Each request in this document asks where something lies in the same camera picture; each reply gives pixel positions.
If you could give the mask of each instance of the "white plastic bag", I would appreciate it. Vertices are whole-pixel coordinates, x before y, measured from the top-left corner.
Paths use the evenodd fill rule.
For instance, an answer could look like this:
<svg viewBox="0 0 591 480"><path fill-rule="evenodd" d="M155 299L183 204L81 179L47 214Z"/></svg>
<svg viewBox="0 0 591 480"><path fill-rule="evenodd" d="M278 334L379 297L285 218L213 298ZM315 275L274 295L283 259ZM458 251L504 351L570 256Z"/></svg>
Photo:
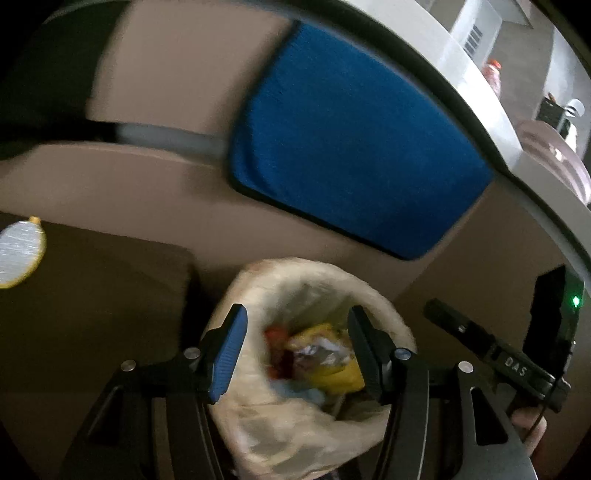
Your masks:
<svg viewBox="0 0 591 480"><path fill-rule="evenodd" d="M334 265L288 258L246 267L207 329L219 327L234 303L246 307L248 331L228 391L211 412L241 471L265 480L313 479L383 439L389 407L367 402L351 409L354 417L337 421L305 400L280 397L267 377L263 333L269 325L292 333L322 322L346 328L349 309L360 304L397 346L416 351L387 299Z"/></svg>

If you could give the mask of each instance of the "blue fabric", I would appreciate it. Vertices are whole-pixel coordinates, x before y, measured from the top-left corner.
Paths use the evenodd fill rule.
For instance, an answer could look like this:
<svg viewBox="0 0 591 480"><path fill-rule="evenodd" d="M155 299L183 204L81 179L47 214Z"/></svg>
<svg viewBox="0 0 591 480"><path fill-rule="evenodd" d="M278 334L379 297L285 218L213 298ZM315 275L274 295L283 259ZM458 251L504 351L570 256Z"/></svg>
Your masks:
<svg viewBox="0 0 591 480"><path fill-rule="evenodd" d="M491 179L430 98L309 25L248 101L229 164L234 181L271 203L409 260L430 250Z"/></svg>

